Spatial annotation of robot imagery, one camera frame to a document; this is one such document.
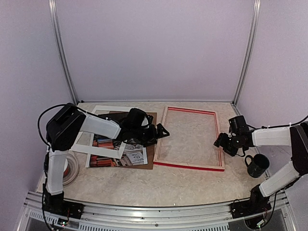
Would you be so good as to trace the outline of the red wooden picture frame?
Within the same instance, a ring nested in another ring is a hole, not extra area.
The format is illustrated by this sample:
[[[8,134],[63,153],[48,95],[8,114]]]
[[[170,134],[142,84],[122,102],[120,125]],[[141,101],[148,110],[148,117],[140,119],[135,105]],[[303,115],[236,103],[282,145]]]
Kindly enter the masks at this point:
[[[155,164],[207,171],[225,170],[222,149],[214,146],[220,134],[215,111],[166,106],[162,125],[170,135],[158,142]]]

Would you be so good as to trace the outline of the white mat board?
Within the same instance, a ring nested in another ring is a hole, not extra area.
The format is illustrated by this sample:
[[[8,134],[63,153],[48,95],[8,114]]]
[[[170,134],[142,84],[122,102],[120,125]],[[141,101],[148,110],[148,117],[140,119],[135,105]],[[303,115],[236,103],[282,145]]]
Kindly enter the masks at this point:
[[[104,106],[97,105],[94,107],[91,113],[86,111],[86,119],[81,127],[81,131],[78,133],[77,138],[71,147],[71,151],[92,154],[97,156],[105,156],[109,158],[120,159],[125,150],[126,144],[124,142],[120,143],[118,150],[112,150],[107,148],[94,147],[90,145],[78,144],[83,132],[91,133],[92,135],[97,134],[100,136],[108,137],[109,139],[115,139],[120,133],[120,127],[111,120],[105,120],[97,117],[96,111],[116,111],[116,112],[129,112],[130,107],[120,107],[120,106]]]

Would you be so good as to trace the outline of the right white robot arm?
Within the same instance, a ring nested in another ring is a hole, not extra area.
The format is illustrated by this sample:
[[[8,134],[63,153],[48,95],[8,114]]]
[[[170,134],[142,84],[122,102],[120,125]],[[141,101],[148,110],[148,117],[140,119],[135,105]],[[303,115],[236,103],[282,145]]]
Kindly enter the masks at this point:
[[[308,173],[308,123],[297,122],[290,125],[253,128],[246,124],[245,118],[236,116],[229,120],[229,133],[220,133],[214,146],[221,147],[230,156],[237,155],[250,147],[289,146],[291,160],[270,178],[255,186],[246,201],[230,205],[233,218],[261,213],[270,210],[269,199],[282,189],[291,187]]]

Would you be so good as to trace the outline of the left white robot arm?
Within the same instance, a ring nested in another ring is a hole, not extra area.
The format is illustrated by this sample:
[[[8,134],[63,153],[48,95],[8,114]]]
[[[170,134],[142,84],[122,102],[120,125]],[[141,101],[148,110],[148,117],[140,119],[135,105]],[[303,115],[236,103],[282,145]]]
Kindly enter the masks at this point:
[[[136,139],[142,146],[157,144],[158,139],[170,133],[162,124],[152,124],[153,117],[132,108],[128,114],[116,120],[89,113],[72,103],[60,104],[60,110],[46,125],[47,154],[44,162],[42,211],[57,214],[67,219],[80,219],[84,205],[64,200],[63,174],[66,156],[80,132],[88,132],[115,141]]]

